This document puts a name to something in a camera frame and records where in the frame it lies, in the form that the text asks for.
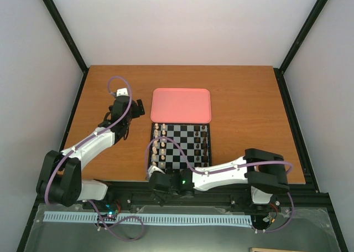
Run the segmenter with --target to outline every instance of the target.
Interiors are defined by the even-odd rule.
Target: gray floor
[[[115,239],[92,224],[43,223],[39,211],[26,252],[29,251],[249,251],[252,247],[299,251],[340,251],[329,218],[316,210],[299,211],[283,230],[273,234],[255,234],[238,227],[158,227],[147,226],[145,235],[133,242]],[[286,219],[277,219],[281,225]],[[137,225],[120,225],[115,233],[124,237],[139,234]]]

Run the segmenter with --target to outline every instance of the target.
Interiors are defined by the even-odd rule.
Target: white wall
[[[0,244],[13,252],[82,73],[42,0],[0,0],[0,18]]]
[[[285,73],[321,191],[354,251],[354,0],[329,0]]]
[[[102,64],[280,66],[316,0],[54,0]]]

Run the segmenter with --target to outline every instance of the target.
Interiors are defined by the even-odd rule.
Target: wooden table
[[[144,151],[150,140],[156,88],[205,88],[211,95],[212,162],[221,164],[258,148],[294,164],[289,183],[305,183],[288,119],[271,66],[91,66],[66,140],[70,147],[102,122],[113,97],[107,81],[119,75],[142,99],[146,114],[134,119],[127,140],[103,151],[83,171],[85,179],[144,181]],[[112,91],[125,88],[115,80]]]

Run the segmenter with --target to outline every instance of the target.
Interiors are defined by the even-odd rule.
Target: pink plastic lid
[[[210,92],[206,89],[155,89],[150,118],[161,123],[209,123]]]

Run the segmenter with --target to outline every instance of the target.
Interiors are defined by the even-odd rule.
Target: circuit board
[[[155,124],[157,123],[152,123],[150,140],[156,134]],[[192,167],[211,166],[209,124],[166,123],[164,125],[165,128],[162,123],[158,123],[157,135],[173,139],[182,148]],[[156,148],[155,158],[153,158],[153,147]],[[162,147],[162,140],[158,140],[157,144],[152,143],[149,151],[149,166],[153,163],[164,172],[166,170],[179,172],[182,169],[187,169],[186,160],[179,149],[167,140],[164,142],[164,147]]]

